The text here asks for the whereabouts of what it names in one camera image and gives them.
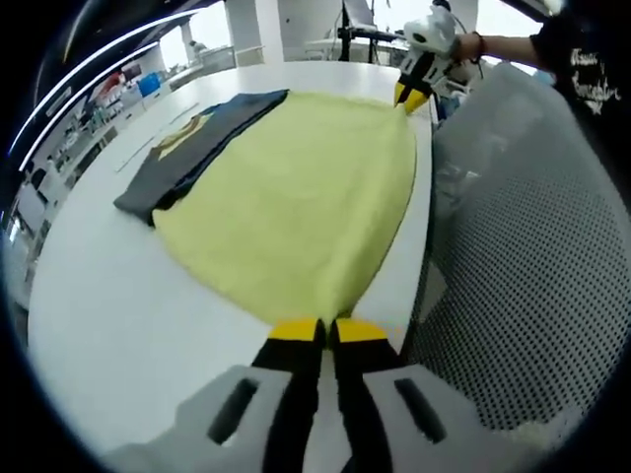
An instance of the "round table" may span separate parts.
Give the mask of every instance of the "round table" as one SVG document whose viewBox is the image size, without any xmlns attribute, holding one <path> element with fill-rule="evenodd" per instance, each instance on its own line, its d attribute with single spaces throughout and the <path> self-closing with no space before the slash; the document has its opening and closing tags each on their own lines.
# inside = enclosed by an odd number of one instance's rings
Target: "round table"
<svg viewBox="0 0 631 473">
<path fill-rule="evenodd" d="M 30 355 L 53 405 L 96 454 L 166 430 L 175 408 L 219 373 L 249 365 L 269 326 L 198 284 L 156 233 L 112 205 L 149 148 L 194 113 L 237 93 L 288 88 L 391 102 L 398 70 L 292 62 L 224 71 L 157 101 L 87 169 L 41 252 Z M 431 191 L 429 106 L 412 115 L 412 197 L 386 260 L 354 316 L 383 326 L 400 350 L 425 250 Z"/>
</svg>

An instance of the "window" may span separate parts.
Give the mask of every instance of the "window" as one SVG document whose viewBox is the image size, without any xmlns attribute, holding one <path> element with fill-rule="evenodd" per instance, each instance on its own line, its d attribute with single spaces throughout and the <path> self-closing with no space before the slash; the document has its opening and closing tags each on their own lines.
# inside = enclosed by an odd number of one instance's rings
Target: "window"
<svg viewBox="0 0 631 473">
<path fill-rule="evenodd" d="M 190 19 L 190 32 L 195 41 L 208 49 L 232 44 L 224 2 L 217 2 Z"/>
<path fill-rule="evenodd" d="M 165 62 L 165 67 L 170 70 L 175 66 L 188 64 L 184 41 L 181 38 L 181 28 L 175 27 L 160 39 L 160 52 Z"/>
<path fill-rule="evenodd" d="M 480 34 L 496 36 L 530 36 L 541 29 L 541 23 L 527 17 L 522 12 L 505 4 L 501 0 L 479 0 L 477 11 L 477 27 Z M 487 62 L 497 64 L 499 59 L 485 57 Z M 513 63 L 530 75 L 536 69 L 523 64 Z"/>
</svg>

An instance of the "white wall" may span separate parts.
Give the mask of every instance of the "white wall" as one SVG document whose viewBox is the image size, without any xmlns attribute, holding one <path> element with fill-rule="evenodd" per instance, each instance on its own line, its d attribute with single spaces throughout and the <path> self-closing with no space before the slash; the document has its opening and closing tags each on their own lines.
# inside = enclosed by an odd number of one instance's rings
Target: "white wall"
<svg viewBox="0 0 631 473">
<path fill-rule="evenodd" d="M 284 61 L 283 40 L 280 34 L 280 20 L 277 0 L 254 0 L 258 33 L 263 46 L 265 64 L 278 64 Z"/>
<path fill-rule="evenodd" d="M 226 0 L 226 16 L 235 51 L 261 46 L 254 0 Z"/>
<path fill-rule="evenodd" d="M 136 59 L 136 63 L 140 65 L 143 76 L 166 69 L 160 47 L 152 47 L 147 54 Z"/>
<path fill-rule="evenodd" d="M 306 42 L 323 39 L 334 28 L 341 9 L 342 0 L 278 0 L 285 60 Z"/>
</svg>

